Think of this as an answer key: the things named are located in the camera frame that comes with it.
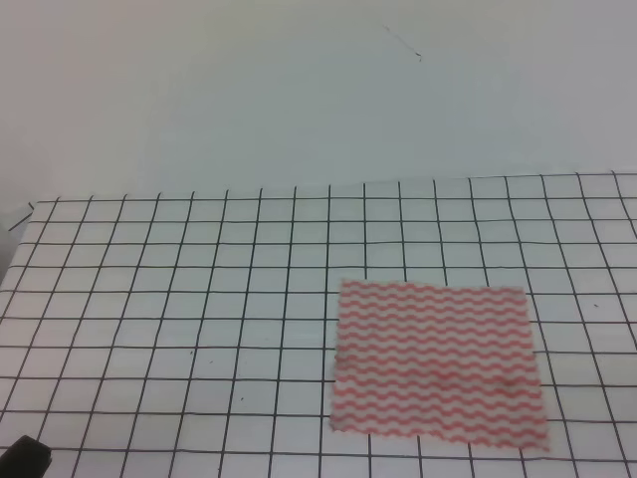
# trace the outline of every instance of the cloth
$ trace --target cloth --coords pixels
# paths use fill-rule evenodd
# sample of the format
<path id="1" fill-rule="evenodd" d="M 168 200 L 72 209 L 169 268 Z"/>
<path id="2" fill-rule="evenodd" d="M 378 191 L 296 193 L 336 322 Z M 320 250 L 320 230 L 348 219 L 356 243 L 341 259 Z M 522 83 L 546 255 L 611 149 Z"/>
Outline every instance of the cloth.
<path id="1" fill-rule="evenodd" d="M 547 450 L 521 288 L 343 281 L 331 427 Z"/>

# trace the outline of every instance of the pink wavy striped cloth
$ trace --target pink wavy striped cloth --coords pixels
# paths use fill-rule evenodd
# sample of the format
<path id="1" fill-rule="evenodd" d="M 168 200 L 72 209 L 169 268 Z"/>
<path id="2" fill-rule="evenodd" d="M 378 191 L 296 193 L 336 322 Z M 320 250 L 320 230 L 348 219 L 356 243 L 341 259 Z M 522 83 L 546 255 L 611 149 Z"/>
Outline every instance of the pink wavy striped cloth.
<path id="1" fill-rule="evenodd" d="M 343 281 L 334 430 L 548 449 L 521 288 Z"/>

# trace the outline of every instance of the white surface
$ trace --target white surface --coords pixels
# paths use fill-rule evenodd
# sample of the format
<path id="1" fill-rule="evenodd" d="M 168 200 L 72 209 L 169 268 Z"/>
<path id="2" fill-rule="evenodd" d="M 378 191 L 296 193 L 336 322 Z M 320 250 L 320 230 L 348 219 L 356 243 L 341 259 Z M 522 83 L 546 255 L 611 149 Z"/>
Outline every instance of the white surface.
<path id="1" fill-rule="evenodd" d="M 402 201 L 371 183 L 364 206 L 361 186 L 329 205 L 326 188 L 231 192 L 225 213 L 201 194 L 41 203 L 0 292 L 0 447 L 41 438 L 47 478 L 166 476 L 173 454 L 172 477 L 221 457 L 224 478 L 316 477 L 319 454 L 330 478 L 635 476 L 637 176 L 618 181 L 623 199 L 605 175 L 581 177 L 585 200 L 559 176 L 549 200 L 522 177 L 407 181 Z M 329 431 L 338 282 L 365 276 L 524 286 L 551 453 Z"/>
<path id="2" fill-rule="evenodd" d="M 630 0 L 4 0 L 0 207 L 634 168 L 636 16 Z"/>

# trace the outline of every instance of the dark corner object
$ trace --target dark corner object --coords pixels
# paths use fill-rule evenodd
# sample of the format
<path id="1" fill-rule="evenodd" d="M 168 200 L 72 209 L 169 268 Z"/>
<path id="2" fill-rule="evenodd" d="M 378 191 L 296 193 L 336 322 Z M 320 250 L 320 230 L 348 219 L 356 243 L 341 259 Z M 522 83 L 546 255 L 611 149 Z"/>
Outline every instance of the dark corner object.
<path id="1" fill-rule="evenodd" d="M 0 456 L 0 478 L 42 478 L 51 463 L 51 448 L 24 435 Z"/>

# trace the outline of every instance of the white table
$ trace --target white table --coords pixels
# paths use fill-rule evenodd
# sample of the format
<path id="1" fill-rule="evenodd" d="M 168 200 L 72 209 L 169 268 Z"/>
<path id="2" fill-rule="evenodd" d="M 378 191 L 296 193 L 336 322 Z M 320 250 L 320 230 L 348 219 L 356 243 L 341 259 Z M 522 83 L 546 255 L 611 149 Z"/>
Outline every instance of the white table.
<path id="1" fill-rule="evenodd" d="M 612 174 L 41 202 L 0 292 L 0 446 L 44 441 L 47 478 L 635 477 L 628 217 Z M 551 453 L 331 432 L 343 277 L 524 286 Z"/>

